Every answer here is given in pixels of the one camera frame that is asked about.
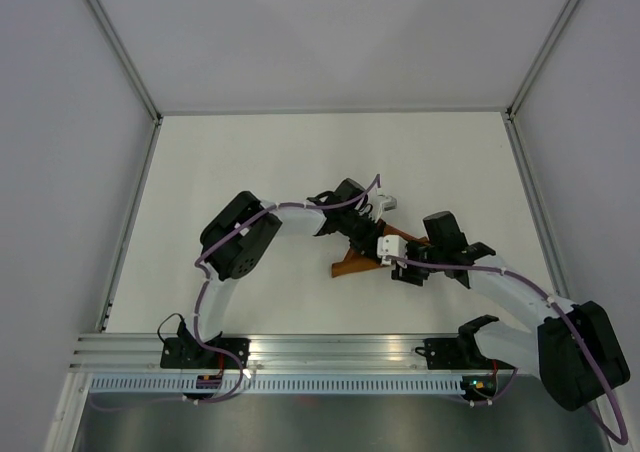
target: gray floor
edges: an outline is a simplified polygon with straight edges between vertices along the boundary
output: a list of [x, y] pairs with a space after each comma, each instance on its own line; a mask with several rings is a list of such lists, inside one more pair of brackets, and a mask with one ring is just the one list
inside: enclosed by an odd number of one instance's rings
[[[100, 394], [103, 406], [148, 394]], [[87, 407], [81, 452], [335, 452], [609, 450], [585, 411], [557, 406], [520, 378], [492, 408], [469, 409], [429, 396], [246, 395], [216, 405], [182, 402], [104, 413]]]

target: perforated metal strip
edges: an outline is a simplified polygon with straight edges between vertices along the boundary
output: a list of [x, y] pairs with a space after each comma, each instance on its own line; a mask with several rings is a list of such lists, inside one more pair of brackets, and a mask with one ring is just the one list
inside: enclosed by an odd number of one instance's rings
[[[227, 374], [219, 393], [231, 390], [237, 375]], [[243, 380], [242, 391], [253, 394], [331, 395], [459, 395], [460, 375], [256, 375]], [[96, 374], [91, 392], [206, 393], [190, 374]]]

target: brown cloth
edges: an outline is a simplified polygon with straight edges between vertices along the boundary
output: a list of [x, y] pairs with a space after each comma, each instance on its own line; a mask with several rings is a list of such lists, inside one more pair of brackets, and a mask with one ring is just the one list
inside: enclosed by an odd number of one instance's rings
[[[402, 232], [401, 230], [398, 230], [389, 224], [385, 226], [382, 233], [383, 235], [399, 235], [404, 240], [414, 240], [422, 244], [429, 243], [426, 237], [417, 239], [412, 235], [409, 235], [406, 232]], [[375, 260], [364, 257], [352, 248], [349, 248], [342, 262], [331, 264], [331, 277], [336, 278], [340, 277], [341, 275], [355, 274], [356, 272], [366, 272], [367, 270], [378, 269], [380, 267], [386, 266], [380, 265]]]

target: white table surface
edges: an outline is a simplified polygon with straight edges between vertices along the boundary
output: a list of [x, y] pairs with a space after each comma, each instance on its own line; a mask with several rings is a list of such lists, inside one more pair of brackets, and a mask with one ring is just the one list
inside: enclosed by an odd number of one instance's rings
[[[382, 175], [398, 208], [385, 219], [423, 236], [422, 218], [451, 210], [482, 241], [551, 290], [540, 244], [498, 113], [167, 117], [160, 131], [107, 330], [155, 332], [189, 314], [202, 273], [202, 229], [240, 191], [278, 202]], [[430, 333], [494, 314], [498, 305], [442, 274], [423, 287], [382, 269], [331, 279], [348, 241], [272, 243], [242, 279], [226, 333]], [[174, 331], [175, 325], [167, 330]]]

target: cable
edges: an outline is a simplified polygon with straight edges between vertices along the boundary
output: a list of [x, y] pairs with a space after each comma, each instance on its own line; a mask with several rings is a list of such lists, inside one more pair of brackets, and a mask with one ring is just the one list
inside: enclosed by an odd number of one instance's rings
[[[534, 283], [530, 279], [526, 278], [525, 276], [520, 275], [517, 272], [513, 272], [511, 270], [502, 270], [502, 269], [500, 269], [498, 267], [487, 267], [487, 266], [482, 266], [482, 265], [430, 264], [430, 263], [427, 263], [427, 262], [418, 262], [416, 260], [405, 259], [404, 257], [395, 257], [395, 256], [392, 256], [392, 255], [389, 255], [386, 258], [387, 259], [396, 260], [398, 262], [403, 262], [403, 263], [405, 263], [407, 265], [412, 265], [414, 267], [422, 267], [422, 268], [425, 268], [425, 269], [435, 269], [435, 270], [476, 270], [476, 271], [480, 271], [480, 272], [490, 272], [490, 273], [494, 273], [494, 274], [506, 275], [508, 277], [511, 277], [513, 279], [518, 280], [519, 282], [522, 282], [523, 284], [528, 286], [530, 289], [532, 289], [536, 294], [538, 294], [540, 296], [540, 298], [542, 298], [545, 301], [549, 297], [551, 297], [541, 287], [539, 287], [536, 283]], [[609, 403], [611, 404], [611, 409], [613, 410], [613, 415], [615, 416], [616, 421], [618, 422], [618, 428], [620, 429], [620, 436], [617, 436], [607, 425], [605, 425], [605, 423], [598, 416], [598, 414], [596, 414], [595, 411], [591, 407], [589, 407], [588, 405], [586, 406], [587, 410], [589, 410], [589, 413], [593, 417], [593, 420], [595, 420], [595, 422], [598, 424], [598, 426], [600, 426], [600, 428], [604, 431], [605, 434], [607, 434], [611, 438], [611, 440], [613, 440], [617, 444], [626, 445], [629, 442], [629, 433], [627, 431], [627, 425], [626, 425], [626, 423], [624, 421], [624, 417], [622, 416], [622, 410], [620, 409], [620, 404], [618, 403], [618, 400], [617, 400], [615, 394], [613, 393], [613, 390], [611, 389], [611, 386], [609, 385], [609, 382], [607, 382], [607, 378], [604, 376], [604, 373], [602, 372], [602, 369], [600, 368], [600, 366], [596, 362], [596, 359], [591, 354], [591, 351], [587, 347], [587, 344], [584, 342], [584, 339], [582, 338], [582, 336], [578, 332], [578, 329], [576, 329], [576, 327], [573, 325], [573, 323], [571, 322], [569, 317], [567, 317], [567, 315], [564, 313], [564, 311], [555, 302], [550, 302], [550, 305], [551, 305], [551, 308], [553, 309], [553, 311], [558, 314], [558, 316], [562, 319], [562, 321], [565, 323], [565, 325], [567, 326], [567, 328], [571, 332], [571, 335], [573, 336], [576, 344], [578, 344], [578, 347], [580, 347], [580, 350], [584, 354], [584, 357], [587, 360], [587, 362], [589, 363], [589, 366], [593, 369], [593, 373], [596, 375], [596, 377], [598, 379], [598, 382], [600, 382], [600, 385], [602, 386], [602, 389], [604, 390], [604, 393], [607, 396], [607, 399], [609, 399]], [[507, 387], [502, 389], [502, 392], [499, 395], [502, 395], [505, 392], [506, 388]]]
[[222, 395], [220, 397], [214, 397], [214, 398], [211, 398], [211, 399], [205, 399], [205, 400], [201, 400], [200, 402], [214, 404], [214, 403], [222, 402], [224, 400], [228, 400], [228, 399], [231, 399], [231, 398], [235, 397], [236, 394], [234, 394], [234, 392], [236, 390], [238, 390], [238, 388], [240, 387], [240, 384], [242, 384], [242, 378], [244, 376], [244, 374], [243, 374], [244, 368], [242, 367], [242, 362], [240, 361], [240, 359], [235, 354], [232, 354], [231, 352], [229, 352], [227, 350], [220, 349], [218, 347], [212, 347], [210, 345], [205, 344], [204, 341], [202, 340], [202, 337], [200, 336], [200, 328], [199, 328], [200, 307], [202, 306], [202, 301], [204, 300], [204, 296], [205, 296], [205, 294], [207, 292], [207, 287], [209, 285], [209, 281], [211, 280], [211, 272], [204, 265], [204, 261], [211, 254], [213, 254], [216, 250], [218, 250], [224, 244], [229, 242], [233, 237], [238, 235], [244, 229], [246, 229], [247, 227], [249, 227], [253, 223], [257, 222], [261, 217], [264, 217], [265, 215], [267, 215], [268, 213], [270, 213], [273, 210], [284, 209], [284, 208], [311, 209], [311, 210], [340, 209], [342, 207], [346, 207], [348, 205], [356, 204], [356, 203], [360, 202], [363, 198], [367, 197], [369, 195], [369, 192], [371, 192], [371, 190], [373, 190], [373, 188], [376, 187], [376, 186], [380, 187], [380, 174], [376, 175], [376, 177], [373, 180], [373, 182], [371, 182], [371, 185], [369, 187], [367, 187], [367, 189], [364, 192], [362, 192], [362, 194], [358, 195], [357, 197], [354, 197], [353, 199], [349, 199], [349, 200], [347, 200], [345, 202], [340, 202], [339, 204], [315, 205], [315, 204], [309, 204], [307, 202], [304, 202], [304, 203], [302, 203], [302, 202], [283, 202], [281, 204], [270, 205], [269, 207], [261, 210], [260, 212], [255, 214], [253, 217], [251, 217], [250, 219], [248, 219], [247, 221], [243, 222], [238, 227], [236, 227], [234, 230], [229, 232], [222, 239], [220, 239], [218, 242], [216, 242], [211, 247], [209, 247], [207, 250], [205, 250], [202, 253], [202, 255], [200, 255], [200, 257], [198, 257], [196, 259], [194, 265], [198, 269], [200, 269], [200, 270], [202, 270], [204, 272], [206, 280], [202, 284], [202, 287], [200, 288], [200, 292], [198, 293], [198, 298], [196, 299], [196, 305], [195, 305], [194, 311], [193, 311], [193, 335], [194, 335], [194, 338], [196, 339], [196, 342], [198, 343], [198, 345], [200, 347], [202, 347], [203, 349], [209, 350], [211, 352], [215, 352], [215, 353], [218, 353], [218, 354], [224, 354], [227, 357], [230, 357], [238, 365], [238, 369], [239, 369], [238, 380], [236, 381], [236, 383], [234, 384], [233, 388], [229, 392], [225, 393], [224, 395]]
[[162, 341], [163, 345], [166, 345], [167, 343], [164, 340], [164, 337], [162, 337], [162, 335], [160, 335], [160, 329], [162, 329], [162, 326], [164, 324], [167, 323], [167, 321], [171, 318], [171, 317], [175, 317], [175, 316], [180, 317], [180, 320], [182, 322], [184, 322], [184, 316], [182, 314], [179, 314], [178, 312], [174, 312], [173, 314], [171, 314], [169, 317], [167, 317], [166, 319], [164, 319], [162, 322], [160, 322], [160, 325], [158, 326], [158, 330], [156, 331], [156, 334], [158, 334], [158, 338]]

